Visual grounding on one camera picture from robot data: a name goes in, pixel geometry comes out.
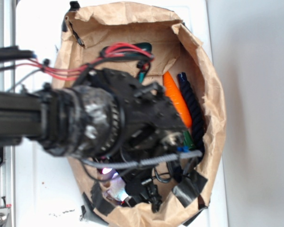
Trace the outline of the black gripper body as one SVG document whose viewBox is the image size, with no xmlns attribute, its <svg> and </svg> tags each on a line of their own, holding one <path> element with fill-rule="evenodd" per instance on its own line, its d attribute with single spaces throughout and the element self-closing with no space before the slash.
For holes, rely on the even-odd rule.
<svg viewBox="0 0 284 227">
<path fill-rule="evenodd" d="M 151 204 L 159 210 L 162 197 L 154 178 L 160 163 L 178 162 L 185 126 L 157 82 L 142 85 L 126 72 L 87 70 L 73 85 L 85 117 L 76 158 L 83 169 L 111 174 L 92 175 L 107 183 L 121 177 L 127 206 Z"/>
</svg>

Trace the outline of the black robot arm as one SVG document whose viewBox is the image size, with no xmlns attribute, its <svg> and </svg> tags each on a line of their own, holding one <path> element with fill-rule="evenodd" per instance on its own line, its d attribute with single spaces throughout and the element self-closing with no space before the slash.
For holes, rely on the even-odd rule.
<svg viewBox="0 0 284 227">
<path fill-rule="evenodd" d="M 55 157 L 73 157 L 97 169 L 113 168 L 131 204 L 162 203 L 151 179 L 182 145 L 186 127 L 165 89 L 112 69 L 86 70 L 69 88 L 0 92 L 0 147 L 37 141 Z"/>
</svg>

